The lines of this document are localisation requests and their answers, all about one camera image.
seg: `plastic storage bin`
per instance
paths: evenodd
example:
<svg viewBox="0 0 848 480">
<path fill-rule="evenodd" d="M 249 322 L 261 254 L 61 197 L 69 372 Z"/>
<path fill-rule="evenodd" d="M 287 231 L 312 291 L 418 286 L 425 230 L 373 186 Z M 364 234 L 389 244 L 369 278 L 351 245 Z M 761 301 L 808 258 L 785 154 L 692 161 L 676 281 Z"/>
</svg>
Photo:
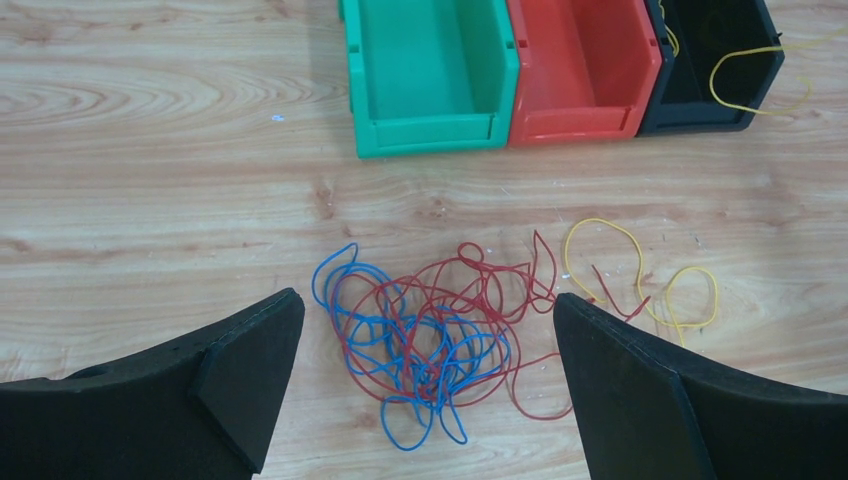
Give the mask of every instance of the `plastic storage bin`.
<svg viewBox="0 0 848 480">
<path fill-rule="evenodd" d="M 661 57 L 644 0 L 507 0 L 521 73 L 510 145 L 629 138 Z"/>
<path fill-rule="evenodd" d="M 504 0 L 341 0 L 360 157 L 498 148 L 518 54 Z"/>
<path fill-rule="evenodd" d="M 753 113 L 719 105 L 709 90 L 710 73 L 724 55 L 779 46 L 763 0 L 645 0 L 664 63 L 640 135 L 735 131 L 751 124 Z M 680 42 L 671 55 L 665 24 Z M 716 92 L 725 101 L 759 108 L 783 63 L 783 52 L 727 60 L 716 74 Z"/>
</svg>

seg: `wire pile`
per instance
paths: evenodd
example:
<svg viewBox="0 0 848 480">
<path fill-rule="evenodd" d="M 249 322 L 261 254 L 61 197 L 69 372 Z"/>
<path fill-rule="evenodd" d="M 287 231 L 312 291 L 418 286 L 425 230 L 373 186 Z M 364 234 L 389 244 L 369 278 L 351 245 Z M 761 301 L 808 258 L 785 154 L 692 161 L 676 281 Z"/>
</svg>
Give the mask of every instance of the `wire pile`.
<svg viewBox="0 0 848 480">
<path fill-rule="evenodd" d="M 530 310 L 545 314 L 554 306 L 556 260 L 538 232 L 532 251 L 529 262 L 503 266 L 465 242 L 455 256 L 393 279 L 361 262 L 358 244 L 351 243 L 315 270 L 312 295 L 332 320 L 351 378 L 381 402 L 383 429 L 397 448 L 420 447 L 437 420 L 453 441 L 467 443 L 458 409 L 485 400 L 505 383 L 513 404 L 529 418 L 556 420 L 571 411 L 533 415 L 515 394 L 522 368 L 559 355 L 526 362 L 515 333 Z M 537 278 L 540 259 L 553 270 L 550 280 Z M 507 298 L 508 285 L 523 298 Z M 416 443 L 397 440 L 387 425 L 390 405 L 411 408 L 423 428 Z M 449 428 L 446 419 L 456 426 Z"/>
</svg>

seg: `yellow wire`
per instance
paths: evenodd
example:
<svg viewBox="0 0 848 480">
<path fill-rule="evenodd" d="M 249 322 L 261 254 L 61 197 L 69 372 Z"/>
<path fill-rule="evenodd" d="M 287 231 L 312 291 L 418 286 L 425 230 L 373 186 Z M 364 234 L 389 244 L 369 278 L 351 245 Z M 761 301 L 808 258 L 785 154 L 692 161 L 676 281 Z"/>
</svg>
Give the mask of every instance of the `yellow wire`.
<svg viewBox="0 0 848 480">
<path fill-rule="evenodd" d="M 665 22 L 665 7 L 662 4 L 662 0 L 658 0 L 657 3 L 660 5 L 660 14 L 663 17 L 663 22 Z M 665 31 L 668 33 L 668 43 L 671 44 L 671 54 L 677 58 L 677 55 L 680 54 L 680 40 L 677 39 L 677 35 L 671 31 L 671 27 L 668 24 L 665 24 Z"/>
<path fill-rule="evenodd" d="M 621 232 L 624 235 L 626 235 L 627 238 L 630 239 L 631 243 L 633 243 L 633 246 L 636 247 L 636 253 L 639 256 L 639 268 L 637 269 L 637 272 L 636 272 L 636 293 L 639 295 L 639 301 L 644 302 L 646 296 L 645 296 L 644 292 L 642 291 L 642 272 L 644 271 L 645 255 L 642 252 L 642 246 L 639 245 L 639 241 L 636 240 L 636 237 L 633 236 L 632 233 L 627 231 L 624 227 L 620 227 L 620 226 L 610 222 L 609 220 L 604 220 L 603 218 L 587 218 L 585 220 L 581 220 L 581 221 L 577 222 L 577 224 L 575 224 L 573 227 L 571 227 L 571 230 L 568 232 L 568 235 L 565 237 L 565 245 L 563 246 L 563 252 L 562 252 L 562 259 L 563 259 L 563 263 L 565 264 L 565 272 L 569 275 L 571 280 L 574 281 L 574 283 L 578 287 L 580 287 L 580 289 L 582 289 L 587 295 L 589 295 L 589 297 L 591 297 L 596 303 L 598 303 L 598 304 L 606 303 L 605 299 L 602 299 L 602 298 L 598 297 L 597 295 L 595 295 L 595 292 L 590 290 L 589 287 L 587 287 L 583 282 L 581 282 L 580 279 L 577 278 L 577 276 L 574 275 L 574 273 L 571 270 L 571 260 L 569 259 L 569 256 L 568 256 L 568 252 L 569 252 L 569 249 L 571 247 L 571 240 L 574 238 L 574 233 L 577 232 L 577 230 L 580 227 L 582 227 L 583 225 L 586 225 L 588 223 L 600 223 L 601 225 L 606 225 L 610 228 L 613 228 L 613 229 L 617 230 L 618 232 Z M 680 278 L 687 272 L 703 273 L 710 280 L 710 282 L 712 284 L 711 285 L 712 291 L 713 291 L 712 313 L 710 314 L 709 318 L 706 321 L 703 321 L 703 322 L 700 322 L 700 323 L 680 323 L 677 320 L 677 315 L 675 315 L 674 307 L 672 306 L 671 292 L 674 290 L 674 287 L 677 284 L 678 280 L 680 280 Z M 715 275 L 713 275 L 712 272 L 710 272 L 709 270 L 707 270 L 704 267 L 698 267 L 698 266 L 686 267 L 686 268 L 678 271 L 676 274 L 674 274 L 674 276 L 671 277 L 671 280 L 668 282 L 668 285 L 665 287 L 665 303 L 666 303 L 666 308 L 668 308 L 668 315 L 669 315 L 669 318 L 671 318 L 671 322 L 667 322 L 667 321 L 659 318 L 656 315 L 656 313 L 654 313 L 654 310 L 652 310 L 647 305 L 645 306 L 645 311 L 647 311 L 648 314 L 657 323 L 659 323 L 661 325 L 665 325 L 667 327 L 673 327 L 675 329 L 675 331 L 677 332 L 678 337 L 680 337 L 680 345 L 685 347 L 686 346 L 686 340 L 683 336 L 683 329 L 684 328 L 703 328 L 703 327 L 706 327 L 707 325 L 713 323 L 713 321 L 716 319 L 716 316 L 718 315 L 718 281 L 716 281 Z"/>
<path fill-rule="evenodd" d="M 839 35 L 842 35 L 844 33 L 848 33 L 848 28 L 840 28 L 839 30 L 831 33 L 830 35 L 828 35 L 824 38 L 820 38 L 818 40 L 813 40 L 813 41 L 810 41 L 810 42 L 799 43 L 799 44 L 796 44 L 796 45 L 783 45 L 781 47 L 751 48 L 751 49 L 748 49 L 748 50 L 740 50 L 738 52 L 728 53 L 727 55 L 721 57 L 721 59 L 718 61 L 718 63 L 716 63 L 716 66 L 713 67 L 713 71 L 710 73 L 710 93 L 712 94 L 713 98 L 715 99 L 716 102 L 718 102 L 719 105 L 722 105 L 722 106 L 725 106 L 725 107 L 728 107 L 728 108 L 735 108 L 737 110 L 742 110 L 743 112 L 750 112 L 750 113 L 755 113 L 755 114 L 759 114 L 759 115 L 785 115 L 789 112 L 795 111 L 798 108 L 800 108 L 801 105 L 803 105 L 810 98 L 810 96 L 813 94 L 813 83 L 810 81 L 809 78 L 798 77 L 798 81 L 800 81 L 801 83 L 803 83 L 807 87 L 807 93 L 805 93 L 804 97 L 801 98 L 801 100 L 799 100 L 797 103 L 795 103 L 795 105 L 792 105 L 791 107 L 784 108 L 784 109 L 781 109 L 781 110 L 760 110 L 760 109 L 757 109 L 757 108 L 746 107 L 745 105 L 730 103 L 730 102 L 723 100 L 721 97 L 719 97 L 718 93 L 716 93 L 716 91 L 715 91 L 715 76 L 716 76 L 716 73 L 718 73 L 718 69 L 721 68 L 721 66 L 724 64 L 724 62 L 726 62 L 727 60 L 730 60 L 731 58 L 734 58 L 734 57 L 744 57 L 744 56 L 747 56 L 747 55 L 757 55 L 757 54 L 760 54 L 760 53 L 781 52 L 781 51 L 788 51 L 788 50 L 802 50 L 802 49 L 806 49 L 806 48 L 813 48 L 817 45 L 821 45 L 822 43 L 829 42 L 830 40 L 833 40 L 834 38 L 836 38 Z"/>
</svg>

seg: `blue wire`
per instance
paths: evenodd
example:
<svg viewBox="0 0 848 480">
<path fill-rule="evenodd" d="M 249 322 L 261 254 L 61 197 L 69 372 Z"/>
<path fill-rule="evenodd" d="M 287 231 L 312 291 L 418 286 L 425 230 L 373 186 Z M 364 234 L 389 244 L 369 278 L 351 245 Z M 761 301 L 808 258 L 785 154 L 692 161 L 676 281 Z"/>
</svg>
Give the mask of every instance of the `blue wire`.
<svg viewBox="0 0 848 480">
<path fill-rule="evenodd" d="M 349 254 L 349 260 L 331 269 L 330 264 L 336 262 L 345 254 Z M 383 311 L 389 311 L 390 305 L 397 303 L 398 321 L 377 315 L 352 312 L 342 307 L 339 299 L 342 291 L 341 286 L 351 276 L 370 278 L 378 285 L 392 282 L 392 278 L 386 272 L 374 265 L 359 262 L 358 257 L 359 245 L 351 243 L 321 262 L 312 275 L 312 297 L 330 316 L 336 330 L 342 332 L 342 335 L 345 336 L 344 341 L 347 346 L 345 365 L 353 375 L 383 374 L 396 390 L 406 390 L 408 396 L 389 396 L 383 400 L 380 406 L 380 421 L 386 436 L 400 450 L 415 450 L 429 438 L 433 424 L 438 418 L 442 430 L 454 442 L 460 445 L 468 443 L 468 435 L 459 417 L 454 397 L 475 382 L 504 372 L 504 366 L 509 364 L 509 359 L 512 356 L 509 341 L 503 333 L 495 335 L 482 332 L 474 322 L 462 318 L 447 306 L 437 307 L 437 310 L 449 314 L 443 321 L 433 316 L 421 315 L 419 317 L 417 312 L 407 312 L 409 304 L 407 299 L 403 297 L 403 289 L 394 284 L 391 289 L 382 292 L 382 307 Z M 328 269 L 329 273 L 324 275 L 324 271 Z M 323 283 L 319 282 L 319 277 L 322 276 L 324 277 Z M 399 297 L 395 301 L 389 298 L 392 291 Z M 345 332 L 343 322 L 349 320 L 353 321 L 353 326 L 349 332 Z M 452 337 L 448 330 L 450 325 L 457 327 L 459 335 L 456 338 Z M 440 339 L 439 345 L 433 348 L 426 360 L 419 358 L 414 353 L 409 354 L 408 358 L 404 358 L 403 346 L 407 342 L 405 334 L 419 328 L 433 330 Z M 505 351 L 504 358 L 501 361 L 497 361 L 495 356 L 495 349 L 498 348 L 498 345 L 503 347 Z M 388 361 L 377 360 L 365 351 L 380 346 L 385 349 Z M 363 365 L 361 370 L 354 366 L 353 356 L 358 358 L 360 364 Z M 488 371 L 481 371 L 487 360 L 494 360 L 492 363 L 495 366 Z M 372 367 L 365 369 L 365 364 L 370 364 Z M 436 366 L 438 376 L 436 376 L 436 372 L 432 371 L 430 365 Z M 404 385 L 404 367 L 412 372 L 412 385 Z M 430 387 L 430 390 L 426 392 L 428 398 L 422 397 L 421 392 L 421 387 L 426 386 Z M 401 445 L 387 423 L 386 410 L 388 406 L 398 404 L 411 406 L 416 421 L 423 428 L 421 438 L 411 446 Z M 452 416 L 456 422 L 457 434 L 452 432 L 445 424 L 446 414 Z"/>
</svg>

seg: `wire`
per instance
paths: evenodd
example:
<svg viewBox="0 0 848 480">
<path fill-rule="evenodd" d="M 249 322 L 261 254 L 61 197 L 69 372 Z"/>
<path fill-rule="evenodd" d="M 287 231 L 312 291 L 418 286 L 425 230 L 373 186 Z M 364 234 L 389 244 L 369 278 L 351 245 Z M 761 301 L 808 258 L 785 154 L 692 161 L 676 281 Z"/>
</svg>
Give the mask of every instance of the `wire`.
<svg viewBox="0 0 848 480">
<path fill-rule="evenodd" d="M 580 287 L 581 290 L 583 290 L 587 295 L 589 295 L 589 297 L 592 300 L 594 300 L 598 304 L 603 304 L 603 303 L 606 302 L 605 299 L 598 297 L 598 295 L 596 295 L 579 278 L 577 278 L 577 276 L 574 274 L 574 272 L 571 269 L 571 262 L 570 262 L 570 259 L 569 259 L 569 250 L 570 250 L 571 241 L 574 237 L 575 232 L 577 232 L 577 230 L 580 227 L 582 227 L 582 226 L 584 226 L 588 223 L 600 223 L 602 225 L 606 225 L 610 228 L 613 228 L 614 230 L 617 230 L 618 232 L 621 232 L 628 239 L 630 239 L 630 242 L 633 243 L 633 246 L 636 248 L 636 254 L 639 257 L 639 266 L 638 266 L 638 269 L 636 271 L 636 282 L 635 282 L 636 293 L 639 296 L 639 300 L 641 302 L 643 302 L 644 310 L 646 312 L 648 312 L 648 314 L 651 316 L 651 318 L 654 319 L 654 321 L 656 321 L 657 323 L 659 323 L 661 325 L 673 327 L 675 329 L 678 337 L 680 338 L 680 345 L 681 346 L 683 346 L 683 347 L 686 346 L 686 339 L 683 335 L 684 329 L 686 329 L 686 328 L 703 328 L 703 327 L 706 327 L 706 326 L 710 325 L 711 323 L 713 323 L 713 321 L 715 321 L 716 316 L 718 315 L 718 281 L 716 280 L 715 275 L 713 275 L 709 270 L 707 270 L 704 267 L 698 267 L 698 266 L 686 267 L 686 268 L 678 271 L 671 278 L 668 285 L 665 287 L 665 303 L 666 303 L 666 308 L 668 309 L 668 315 L 669 315 L 669 318 L 671 319 L 671 321 L 668 322 L 668 321 L 665 321 L 665 320 L 659 318 L 656 315 L 655 310 L 653 310 L 653 309 L 651 309 L 650 307 L 647 306 L 647 299 L 649 297 L 646 297 L 644 292 L 642 291 L 642 273 L 644 272 L 645 255 L 642 252 L 642 247 L 641 247 L 641 245 L 639 245 L 639 241 L 636 240 L 636 237 L 633 236 L 632 233 L 630 233 L 629 231 L 627 231 L 623 227 L 620 227 L 620 226 L 618 226 L 618 225 L 616 225 L 616 224 L 614 224 L 614 223 L 612 223 L 608 220 L 604 220 L 602 218 L 587 218 L 585 220 L 581 220 L 580 222 L 577 222 L 573 227 L 571 227 L 571 230 L 568 232 L 568 235 L 565 237 L 565 244 L 563 245 L 563 252 L 562 252 L 563 264 L 565 266 L 566 273 L 570 275 L 571 280 L 578 287 Z M 600 280 L 602 287 L 604 288 L 604 294 L 606 295 L 606 298 L 610 299 L 611 303 L 613 304 L 613 307 L 616 309 L 616 311 L 619 313 L 619 315 L 623 315 L 621 310 L 618 308 L 617 305 L 615 305 L 615 302 L 612 300 L 612 296 L 610 295 L 609 291 L 607 290 L 606 285 L 604 284 L 603 279 L 601 278 L 600 272 L 594 266 L 592 268 L 595 270 L 595 274 L 597 275 L 598 279 Z M 712 293 L 713 293 L 713 299 L 712 299 L 712 302 L 711 302 L 712 303 L 712 313 L 710 313 L 710 316 L 708 317 L 708 319 L 706 321 L 703 321 L 703 322 L 700 322 L 700 323 L 680 323 L 677 320 L 677 316 L 674 312 L 674 308 L 673 308 L 672 302 L 671 302 L 671 292 L 674 290 L 674 287 L 677 285 L 677 282 L 680 280 L 680 278 L 684 274 L 689 273 L 689 272 L 700 272 L 700 273 L 704 274 L 707 277 L 707 279 L 710 281 L 711 290 L 712 290 Z"/>
<path fill-rule="evenodd" d="M 550 282 L 537 278 L 543 256 L 553 268 Z M 544 314 L 554 306 L 556 260 L 538 232 L 531 261 L 512 266 L 488 263 L 483 249 L 471 242 L 461 244 L 455 256 L 397 279 L 358 257 L 356 243 L 327 257 L 313 274 L 312 295 L 332 320 L 351 378 L 381 402 L 383 429 L 397 448 L 419 448 L 436 420 L 454 442 L 467 443 L 458 409 L 485 400 L 504 384 L 512 403 L 529 418 L 556 420 L 571 411 L 569 406 L 552 415 L 531 414 L 516 395 L 522 369 L 559 355 L 525 361 L 514 329 L 530 309 Z M 464 278 L 462 270 L 470 272 L 469 282 L 449 288 L 448 281 Z M 505 285 L 515 281 L 523 298 L 509 306 Z M 343 298 L 356 288 L 364 293 L 353 295 L 355 301 Z M 411 408 L 422 427 L 411 445 L 402 444 L 388 425 L 392 405 Z M 455 431 L 446 424 L 450 419 Z"/>
<path fill-rule="evenodd" d="M 789 51 L 789 50 L 803 50 L 803 49 L 807 49 L 807 48 L 813 48 L 815 46 L 829 42 L 829 41 L 833 40 L 834 38 L 838 37 L 839 35 L 843 35 L 845 33 L 848 33 L 848 27 L 840 28 L 839 30 L 831 33 L 830 35 L 827 35 L 824 38 L 820 38 L 818 40 L 813 40 L 813 41 L 810 41 L 810 42 L 804 42 L 804 43 L 799 43 L 799 44 L 795 44 L 795 45 L 783 45 L 783 46 L 780 46 L 780 47 L 751 48 L 751 49 L 748 49 L 748 50 L 740 50 L 740 51 L 737 51 L 737 52 L 728 53 L 727 55 L 721 57 L 721 59 L 718 61 L 718 63 L 716 63 L 716 66 L 713 67 L 712 72 L 710 72 L 710 83 L 709 83 L 710 93 L 712 94 L 713 98 L 715 99 L 716 102 L 718 102 L 719 105 L 722 105 L 722 106 L 725 106 L 725 107 L 728 107 L 728 108 L 735 108 L 736 110 L 742 110 L 743 112 L 750 112 L 750 113 L 755 113 L 755 114 L 759 114 L 759 115 L 786 115 L 787 113 L 790 113 L 792 111 L 799 109 L 807 100 L 809 100 L 810 96 L 813 94 L 813 83 L 809 78 L 798 77 L 798 81 L 803 83 L 807 87 L 807 92 L 804 94 L 804 96 L 801 98 L 801 100 L 796 102 L 794 105 L 787 107 L 787 108 L 784 108 L 784 109 L 781 109 L 781 110 L 760 110 L 758 108 L 751 108 L 751 107 L 747 107 L 745 105 L 739 105 L 739 104 L 736 104 L 736 103 L 727 102 L 727 101 L 723 100 L 721 97 L 718 96 L 718 93 L 716 93 L 716 90 L 715 90 L 715 76 L 718 73 L 719 68 L 721 68 L 721 66 L 724 64 L 724 62 L 726 62 L 727 60 L 730 60 L 731 58 L 744 57 L 744 56 L 748 56 L 748 55 L 757 55 L 757 54 L 761 54 L 761 53 L 783 52 L 783 51 Z"/>
<path fill-rule="evenodd" d="M 671 27 L 668 26 L 668 23 L 665 23 L 665 7 L 662 4 L 662 0 L 657 0 L 657 3 L 660 6 L 660 14 L 663 17 L 665 31 L 668 34 L 668 43 L 671 45 L 671 53 L 674 55 L 674 58 L 677 58 L 677 56 L 680 55 L 680 40 L 677 39 L 677 35 L 674 34 Z"/>
</svg>

